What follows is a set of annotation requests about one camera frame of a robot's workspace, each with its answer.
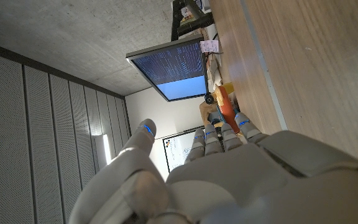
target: white wall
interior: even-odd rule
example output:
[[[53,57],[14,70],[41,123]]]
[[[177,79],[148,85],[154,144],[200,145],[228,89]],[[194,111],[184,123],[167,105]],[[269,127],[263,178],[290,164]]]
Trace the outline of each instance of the white wall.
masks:
[[[132,132],[144,119],[150,118],[154,121],[157,134],[150,158],[162,177],[166,179],[168,167],[161,138],[202,126],[200,104],[204,102],[204,98],[201,96],[166,102],[154,88],[148,88],[126,96],[125,100]]]

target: blue screen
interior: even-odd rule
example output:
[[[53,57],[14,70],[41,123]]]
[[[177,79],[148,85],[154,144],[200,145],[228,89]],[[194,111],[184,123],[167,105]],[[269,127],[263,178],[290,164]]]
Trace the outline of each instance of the blue screen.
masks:
[[[202,56],[197,42],[160,50],[132,61],[168,100],[175,100],[206,93]]]

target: wooden table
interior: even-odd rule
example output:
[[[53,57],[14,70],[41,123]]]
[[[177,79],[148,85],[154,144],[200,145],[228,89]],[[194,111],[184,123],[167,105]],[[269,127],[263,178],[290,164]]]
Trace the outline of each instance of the wooden table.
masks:
[[[358,158],[358,0],[210,3],[242,112]]]

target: concrete ceiling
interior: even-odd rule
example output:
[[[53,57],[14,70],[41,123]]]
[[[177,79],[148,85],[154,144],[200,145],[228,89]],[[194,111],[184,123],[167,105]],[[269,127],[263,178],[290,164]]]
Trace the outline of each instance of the concrete ceiling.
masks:
[[[121,95],[149,83],[126,53],[170,41],[172,0],[0,0],[0,47]]]

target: robotic hand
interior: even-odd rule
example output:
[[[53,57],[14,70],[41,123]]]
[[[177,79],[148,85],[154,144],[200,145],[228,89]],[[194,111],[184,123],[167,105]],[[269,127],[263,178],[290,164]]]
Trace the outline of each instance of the robotic hand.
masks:
[[[358,223],[358,160],[290,131],[262,134],[242,113],[221,147],[195,133],[166,182],[149,159],[156,132],[141,122],[115,160],[84,188],[70,223]]]

